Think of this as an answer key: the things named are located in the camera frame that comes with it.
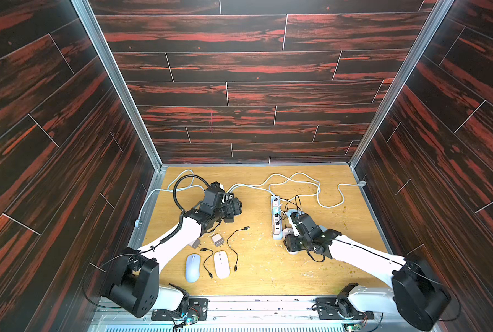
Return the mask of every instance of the computer mouse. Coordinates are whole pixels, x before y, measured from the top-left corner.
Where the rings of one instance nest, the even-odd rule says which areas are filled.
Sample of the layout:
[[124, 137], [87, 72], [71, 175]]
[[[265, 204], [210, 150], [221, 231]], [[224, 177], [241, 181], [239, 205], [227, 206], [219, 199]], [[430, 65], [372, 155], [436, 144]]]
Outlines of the computer mouse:
[[196, 282], [200, 278], [200, 255], [194, 253], [187, 257], [185, 262], [185, 279], [187, 282]]
[[213, 256], [215, 260], [216, 276], [220, 279], [230, 276], [230, 264], [228, 263], [228, 255], [226, 251], [217, 251]]

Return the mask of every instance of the light blue mouse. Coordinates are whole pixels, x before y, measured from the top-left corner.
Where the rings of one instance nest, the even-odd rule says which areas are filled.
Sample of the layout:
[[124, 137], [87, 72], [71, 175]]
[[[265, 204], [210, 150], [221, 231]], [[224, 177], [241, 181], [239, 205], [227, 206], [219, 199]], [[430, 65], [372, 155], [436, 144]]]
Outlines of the light blue mouse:
[[196, 282], [200, 278], [200, 255], [189, 255], [185, 262], [185, 279], [187, 282]]

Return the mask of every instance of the white cable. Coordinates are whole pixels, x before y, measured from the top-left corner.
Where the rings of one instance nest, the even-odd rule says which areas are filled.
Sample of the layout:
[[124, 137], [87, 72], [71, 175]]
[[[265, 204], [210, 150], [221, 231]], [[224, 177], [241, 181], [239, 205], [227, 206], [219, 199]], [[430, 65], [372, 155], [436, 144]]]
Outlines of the white cable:
[[[186, 170], [184, 170], [183, 172], [181, 172], [181, 173], [180, 173], [180, 174], [176, 177], [176, 179], [174, 179], [173, 181], [171, 181], [171, 183], [169, 183], [169, 185], [167, 186], [167, 189], [160, 189], [160, 188], [157, 188], [157, 189], [153, 189], [153, 190], [151, 190], [151, 191], [147, 194], [147, 198], [145, 198], [144, 203], [143, 203], [143, 205], [141, 206], [140, 214], [139, 214], [139, 216], [137, 217], [137, 220], [136, 220], [136, 222], [135, 222], [136, 227], [138, 226], [138, 224], [139, 224], [139, 222], [140, 222], [140, 219], [141, 219], [141, 214], [143, 213], [143, 210], [144, 210], [145, 204], [146, 204], [146, 203], [147, 203], [147, 201], [150, 199], [150, 197], [152, 196], [152, 194], [154, 194], [154, 192], [156, 192], [156, 191], [173, 192], [173, 191], [170, 189], [171, 185], [173, 185], [173, 184], [176, 182], [176, 180], [178, 180], [178, 178], [180, 178], [180, 177], [182, 176], [182, 174], [184, 174], [185, 172], [191, 172], [191, 174], [195, 174], [195, 172], [193, 172], [191, 169], [186, 169]], [[189, 186], [187, 186], [187, 187], [182, 187], [182, 188], [178, 188], [176, 191], [178, 192], [178, 191], [182, 191], [182, 190], [186, 190], [186, 189], [190, 189], [190, 188], [195, 188], [195, 187], [199, 187], [199, 188], [201, 188], [202, 190], [204, 190], [204, 187], [203, 187], [203, 186], [201, 186], [201, 185], [198, 185], [198, 184], [193, 185], [193, 181], [195, 181], [195, 178], [194, 178], [194, 177], [193, 177], [193, 179], [191, 180], [191, 183], [190, 183], [190, 185], [189, 185]]]
[[[314, 181], [314, 183], [313, 183], [313, 182], [309, 182], [309, 181], [297, 181], [297, 180], [293, 180], [293, 177], [294, 177], [294, 176], [296, 176], [296, 175], [304, 175], [304, 176], [308, 177], [309, 179], [311, 179], [312, 181]], [[259, 187], [263, 186], [264, 184], [266, 184], [266, 183], [270, 180], [270, 178], [271, 178], [272, 176], [281, 176], [281, 177], [285, 178], [286, 180], [285, 180], [285, 181], [283, 181], [283, 182], [280, 182], [280, 183], [271, 183], [271, 184], [269, 184], [269, 189], [259, 188]], [[342, 204], [345, 202], [345, 197], [344, 197], [344, 194], [343, 194], [343, 192], [340, 190], [340, 186], [341, 186], [341, 185], [348, 185], [348, 186], [362, 186], [362, 184], [361, 184], [361, 183], [359, 183], [359, 184], [339, 183], [339, 184], [337, 185], [337, 189], [338, 189], [338, 191], [340, 192], [340, 195], [343, 197], [343, 200], [342, 200], [340, 203], [337, 203], [337, 204], [335, 204], [335, 205], [333, 205], [333, 206], [325, 206], [325, 205], [323, 205], [323, 204], [320, 202], [320, 192], [321, 192], [321, 188], [320, 188], [320, 181], [315, 180], [315, 179], [313, 179], [312, 177], [310, 177], [309, 175], [307, 175], [307, 174], [305, 174], [305, 173], [302, 173], [302, 172], [296, 172], [296, 173], [294, 173], [293, 175], [291, 175], [290, 177], [284, 176], [284, 175], [279, 174], [279, 173], [271, 174], [271, 175], [270, 175], [270, 176], [269, 176], [269, 177], [268, 177], [268, 178], [267, 178], [267, 179], [266, 179], [263, 183], [261, 183], [261, 184], [244, 184], [244, 183], [236, 183], [236, 184], [234, 184], [234, 185], [232, 185], [232, 186], [230, 187], [229, 192], [232, 192], [233, 190], [235, 190], [235, 189], [237, 189], [237, 188], [239, 188], [239, 187], [245, 186], [245, 187], [249, 187], [249, 188], [252, 188], [252, 189], [262, 189], [262, 190], [268, 191], [268, 192], [270, 193], [270, 195], [277, 196], [277, 195], [275, 195], [275, 194], [272, 192], [272, 190], [270, 189], [270, 186], [285, 184], [285, 183], [287, 183], [287, 182], [289, 182], [289, 181], [291, 181], [291, 182], [295, 182], [295, 183], [307, 183], [307, 184], [312, 184], [312, 185], [316, 186], [316, 193], [314, 193], [314, 194], [302, 194], [302, 195], [296, 195], [296, 196], [297, 196], [297, 197], [304, 197], [304, 196], [316, 196], [316, 202], [318, 203], [318, 205], [320, 205], [321, 207], [326, 208], [326, 209], [335, 208], [335, 207], [337, 207], [337, 206], [342, 205]]]
[[[147, 203], [147, 201], [150, 199], [150, 196], [151, 196], [151, 195], [152, 195], [155, 191], [173, 192], [172, 190], [170, 190], [171, 185], [173, 185], [173, 184], [176, 182], [176, 180], [178, 180], [178, 179], [182, 176], [182, 174], [184, 174], [185, 172], [191, 172], [191, 174], [194, 174], [194, 172], [193, 172], [191, 169], [185, 169], [185, 170], [184, 170], [184, 171], [182, 171], [182, 172], [181, 172], [181, 173], [180, 173], [180, 174], [179, 174], [179, 175], [178, 175], [178, 176], [177, 176], [177, 177], [176, 177], [176, 178], [175, 178], [175, 179], [174, 179], [171, 183], [169, 183], [169, 185], [167, 186], [167, 189], [153, 189], [153, 190], [151, 190], [151, 192], [150, 192], [150, 193], [148, 193], [148, 194], [147, 194], [147, 197], [145, 198], [144, 203], [143, 203], [143, 205], [141, 206], [140, 214], [139, 214], [139, 216], [138, 216], [138, 218], [137, 218], [137, 220], [136, 220], [136, 223], [135, 223], [136, 225], [138, 225], [138, 224], [139, 224], [139, 221], [140, 221], [140, 219], [141, 219], [141, 214], [143, 213], [143, 210], [144, 210], [145, 204], [146, 204], [146, 203]], [[314, 182], [293, 180], [293, 177], [294, 177], [294, 176], [296, 176], [296, 175], [304, 175], [304, 176], [308, 177], [309, 179], [311, 179], [311, 180], [312, 180], [312, 181], [314, 181]], [[267, 183], [267, 182], [268, 182], [268, 181], [269, 181], [269, 180], [270, 180], [273, 176], [281, 176], [281, 177], [285, 178], [286, 180], [285, 180], [285, 181], [283, 181], [283, 182], [280, 182], [280, 183], [271, 183], [271, 184], [269, 184], [269, 189], [260, 188], [261, 186], [265, 185], [265, 184], [266, 184], [266, 183]], [[197, 184], [196, 184], [196, 185], [193, 185], [193, 181], [194, 181], [194, 180], [195, 180], [194, 178], [191, 180], [191, 183], [190, 183], [190, 185], [189, 185], [189, 186], [187, 186], [187, 187], [182, 187], [182, 188], [178, 188], [176, 191], [178, 192], [178, 191], [182, 191], [182, 190], [186, 190], [186, 189], [190, 189], [190, 188], [195, 188], [195, 187], [199, 187], [199, 188], [201, 188], [201, 189], [203, 189], [203, 190], [204, 190], [203, 186], [200, 186], [200, 185], [197, 185]], [[344, 203], [344, 201], [345, 201], [345, 197], [344, 197], [344, 194], [343, 194], [342, 190], [340, 190], [340, 186], [341, 186], [341, 185], [348, 185], [348, 186], [362, 186], [362, 184], [361, 184], [361, 183], [359, 183], [359, 184], [339, 183], [339, 184], [337, 185], [337, 190], [340, 192], [340, 195], [343, 197], [343, 200], [342, 200], [340, 203], [337, 203], [337, 204], [332, 205], [332, 206], [325, 206], [325, 205], [323, 205], [323, 204], [320, 202], [320, 192], [321, 192], [321, 188], [320, 188], [320, 181], [315, 180], [315, 179], [313, 179], [312, 177], [310, 177], [309, 175], [307, 175], [307, 174], [305, 174], [305, 173], [302, 173], [302, 172], [296, 172], [296, 173], [294, 173], [293, 175], [291, 175], [290, 177], [284, 176], [284, 175], [279, 174], [279, 173], [274, 173], [274, 174], [271, 174], [271, 175], [270, 175], [270, 176], [269, 176], [269, 177], [268, 177], [265, 181], [263, 181], [263, 183], [261, 183], [261, 184], [244, 184], [244, 183], [236, 183], [236, 184], [232, 185], [232, 186], [230, 187], [230, 189], [229, 189], [227, 192], [232, 192], [233, 190], [235, 190], [235, 189], [237, 189], [237, 188], [239, 188], [239, 187], [248, 187], [248, 188], [257, 189], [257, 190], [264, 190], [264, 191], [268, 192], [268, 193], [269, 193], [270, 195], [272, 195], [272, 196], [277, 196], [276, 194], [274, 194], [274, 193], [272, 192], [272, 190], [270, 189], [270, 187], [271, 187], [271, 186], [273, 186], [273, 185], [282, 185], [282, 184], [285, 184], [285, 183], [287, 183], [287, 182], [289, 182], [289, 181], [291, 181], [291, 182], [295, 182], [295, 183], [306, 183], [306, 184], [312, 184], [312, 185], [314, 185], [314, 186], [316, 187], [316, 193], [314, 193], [314, 194], [301, 194], [301, 195], [296, 195], [296, 196], [297, 196], [297, 197], [316, 196], [316, 202], [318, 203], [318, 205], [320, 205], [321, 207], [326, 208], [326, 209], [336, 208], [337, 206], [340, 206], [340, 205], [342, 205], [342, 204]]]

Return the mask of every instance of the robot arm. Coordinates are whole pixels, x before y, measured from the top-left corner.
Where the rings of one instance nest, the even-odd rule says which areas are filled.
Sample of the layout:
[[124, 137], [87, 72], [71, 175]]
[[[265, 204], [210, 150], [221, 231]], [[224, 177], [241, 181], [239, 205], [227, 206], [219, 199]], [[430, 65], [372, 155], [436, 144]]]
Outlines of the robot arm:
[[323, 231], [308, 214], [294, 212], [290, 220], [295, 232], [283, 240], [287, 251], [307, 250], [347, 262], [389, 286], [371, 288], [349, 284], [337, 296], [342, 316], [351, 318], [364, 311], [399, 314], [415, 328], [429, 331], [451, 301], [424, 259], [408, 260], [367, 247], [336, 230]]
[[[189, 176], [193, 175], [178, 179], [175, 191], [178, 183]], [[189, 211], [184, 211], [178, 204], [175, 192], [173, 197], [182, 210], [179, 223], [138, 250], [125, 248], [106, 275], [102, 296], [137, 318], [153, 308], [160, 297], [159, 275], [165, 265], [185, 246], [211, 229], [215, 222], [233, 222], [234, 216], [239, 215], [242, 209], [242, 203], [232, 193], [226, 193], [218, 182], [208, 185], [204, 190], [204, 200]]]

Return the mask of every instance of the power strip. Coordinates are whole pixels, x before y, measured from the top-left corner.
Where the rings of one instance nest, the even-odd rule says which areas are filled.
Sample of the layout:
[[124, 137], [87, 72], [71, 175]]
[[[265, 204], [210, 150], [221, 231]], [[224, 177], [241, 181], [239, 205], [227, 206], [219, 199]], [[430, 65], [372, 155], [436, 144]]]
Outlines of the power strip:
[[274, 240], [283, 240], [283, 225], [281, 220], [281, 209], [279, 207], [279, 197], [270, 196], [270, 206], [272, 214], [272, 238]]

